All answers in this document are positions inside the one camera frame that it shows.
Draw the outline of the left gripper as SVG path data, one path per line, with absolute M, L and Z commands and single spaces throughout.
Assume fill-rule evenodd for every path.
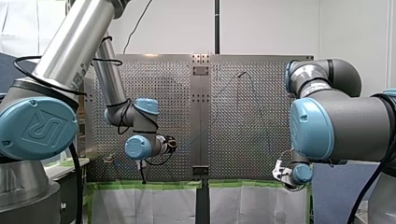
M 177 150 L 177 140 L 175 137 L 165 136 L 165 153 L 174 153 Z

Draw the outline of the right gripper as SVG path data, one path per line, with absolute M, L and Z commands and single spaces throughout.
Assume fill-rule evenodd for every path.
M 290 180 L 288 175 L 283 175 L 281 177 L 281 181 L 284 184 L 286 189 L 296 189 L 297 186 Z

